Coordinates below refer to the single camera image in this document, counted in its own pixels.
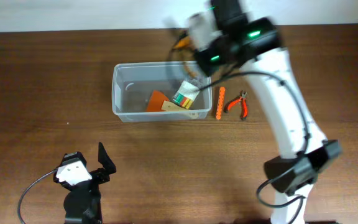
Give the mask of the orange perforated bar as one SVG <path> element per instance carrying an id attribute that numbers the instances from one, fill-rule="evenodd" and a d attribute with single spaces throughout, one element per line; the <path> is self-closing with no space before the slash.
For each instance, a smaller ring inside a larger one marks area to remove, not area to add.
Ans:
<path id="1" fill-rule="evenodd" d="M 217 120 L 220 120 L 222 118 L 225 92 L 226 92 L 226 89 L 223 86 L 219 87 L 218 101 L 217 101 L 217 107 L 216 107 L 216 116 L 215 116 L 215 118 Z"/>

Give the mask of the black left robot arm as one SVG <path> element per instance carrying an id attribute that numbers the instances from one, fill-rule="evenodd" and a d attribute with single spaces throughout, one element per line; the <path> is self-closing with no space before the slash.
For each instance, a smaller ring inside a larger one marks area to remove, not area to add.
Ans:
<path id="1" fill-rule="evenodd" d="M 101 192 L 99 186 L 110 181 L 116 166 L 103 144 L 98 143 L 98 162 L 101 168 L 88 171 L 81 152 L 65 154 L 53 175 L 53 181 L 69 191 L 64 199 L 65 223 L 101 224 Z"/>

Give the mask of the orange scraper wooden handle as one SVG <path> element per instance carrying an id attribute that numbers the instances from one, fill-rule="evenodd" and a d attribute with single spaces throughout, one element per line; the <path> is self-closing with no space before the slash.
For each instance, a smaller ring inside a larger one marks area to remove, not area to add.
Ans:
<path id="1" fill-rule="evenodd" d="M 179 111 L 184 112 L 184 115 L 191 119 L 199 118 L 198 114 L 191 113 L 188 109 L 172 103 L 162 92 L 154 90 L 146 107 L 146 112 L 162 111 Z"/>

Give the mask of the clear box of bits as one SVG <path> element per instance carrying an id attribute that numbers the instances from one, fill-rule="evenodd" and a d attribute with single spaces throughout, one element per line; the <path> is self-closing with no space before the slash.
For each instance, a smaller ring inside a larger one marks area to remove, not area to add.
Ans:
<path id="1" fill-rule="evenodd" d="M 197 96 L 199 95 L 199 88 L 188 81 L 183 81 L 178 89 L 178 91 L 174 94 L 172 101 L 184 108 L 190 109 Z"/>

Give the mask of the orange black long-nose pliers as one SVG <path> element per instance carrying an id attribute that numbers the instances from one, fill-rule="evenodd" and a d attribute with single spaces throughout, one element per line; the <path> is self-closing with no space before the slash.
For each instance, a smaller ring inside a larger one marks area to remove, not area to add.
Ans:
<path id="1" fill-rule="evenodd" d="M 190 78 L 196 78 L 197 74 L 187 63 L 188 58 L 194 53 L 195 47 L 187 33 L 179 36 L 178 40 L 173 45 L 173 51 L 177 54 L 183 66 L 183 70 Z"/>

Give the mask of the clear plastic storage container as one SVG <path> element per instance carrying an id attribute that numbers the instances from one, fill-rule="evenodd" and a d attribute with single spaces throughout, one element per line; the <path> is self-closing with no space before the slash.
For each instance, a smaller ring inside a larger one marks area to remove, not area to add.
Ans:
<path id="1" fill-rule="evenodd" d="M 125 123 L 205 119 L 213 107 L 210 88 L 196 97 L 189 111 L 146 111 L 153 91 L 171 100 L 184 80 L 190 77 L 178 61 L 118 64 L 112 77 L 112 110 Z"/>

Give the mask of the red handled cutting pliers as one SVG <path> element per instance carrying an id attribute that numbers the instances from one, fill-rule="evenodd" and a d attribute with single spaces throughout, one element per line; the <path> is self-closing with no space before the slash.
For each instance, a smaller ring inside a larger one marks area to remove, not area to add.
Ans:
<path id="1" fill-rule="evenodd" d="M 229 101 L 228 103 L 225 104 L 223 111 L 225 113 L 228 113 L 232 109 L 233 106 L 240 103 L 241 104 L 240 118 L 241 118 L 241 120 L 246 120 L 247 116 L 248 116 L 248 108 L 247 108 L 246 98 L 247 98 L 247 92 L 241 91 L 237 97 L 235 97 L 234 99 L 232 99 L 231 101 Z"/>

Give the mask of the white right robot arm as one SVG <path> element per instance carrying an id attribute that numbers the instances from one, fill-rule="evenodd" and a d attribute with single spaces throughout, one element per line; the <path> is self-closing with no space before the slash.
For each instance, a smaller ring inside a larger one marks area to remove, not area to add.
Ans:
<path id="1" fill-rule="evenodd" d="M 278 28 L 267 17 L 250 20 L 239 1 L 211 1 L 207 11 L 189 18 L 188 36 L 205 75 L 225 66 L 222 81 L 242 77 L 253 89 L 279 150 L 264 164 L 264 185 L 275 190 L 270 222 L 303 223 L 314 184 L 342 147 L 309 112 Z"/>

